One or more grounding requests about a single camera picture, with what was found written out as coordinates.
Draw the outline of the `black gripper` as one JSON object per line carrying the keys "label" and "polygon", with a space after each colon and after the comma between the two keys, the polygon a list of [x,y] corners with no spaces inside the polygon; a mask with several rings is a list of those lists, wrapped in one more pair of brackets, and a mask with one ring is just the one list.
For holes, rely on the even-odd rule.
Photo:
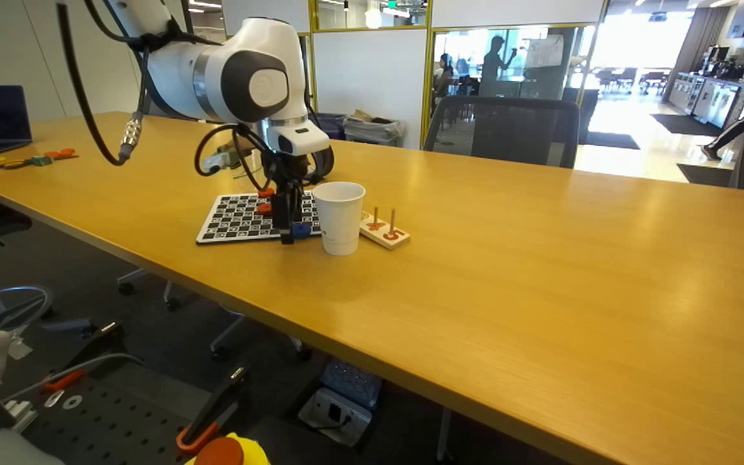
{"label": "black gripper", "polygon": [[294,217],[311,222],[311,196],[302,193],[309,180],[311,161],[305,156],[271,156],[267,162],[267,176],[275,183],[275,215],[280,217],[283,244],[294,244]]}

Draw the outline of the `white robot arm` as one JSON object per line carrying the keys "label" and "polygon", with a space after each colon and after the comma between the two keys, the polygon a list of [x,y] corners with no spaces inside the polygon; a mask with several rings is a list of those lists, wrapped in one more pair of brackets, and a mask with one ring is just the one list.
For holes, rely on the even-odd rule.
{"label": "white robot arm", "polygon": [[231,38],[201,41],[176,23],[164,0],[103,2],[165,112],[258,134],[276,186],[271,220],[293,244],[302,228],[309,157],[332,148],[305,107],[298,31],[287,20],[254,16]]}

